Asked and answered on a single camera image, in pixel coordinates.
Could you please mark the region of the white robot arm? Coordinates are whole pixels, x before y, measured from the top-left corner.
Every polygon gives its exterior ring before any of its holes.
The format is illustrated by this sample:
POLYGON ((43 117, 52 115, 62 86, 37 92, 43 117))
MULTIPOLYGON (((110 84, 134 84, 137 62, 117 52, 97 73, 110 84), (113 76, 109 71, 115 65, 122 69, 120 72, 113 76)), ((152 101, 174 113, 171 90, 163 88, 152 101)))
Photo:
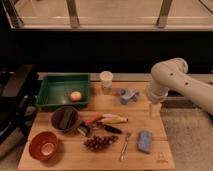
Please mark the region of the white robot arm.
POLYGON ((173 90, 213 117, 213 85, 194 79, 187 72, 188 64, 183 58, 173 58, 154 64, 151 68, 152 80, 145 89, 147 98, 153 104, 157 104, 173 90))

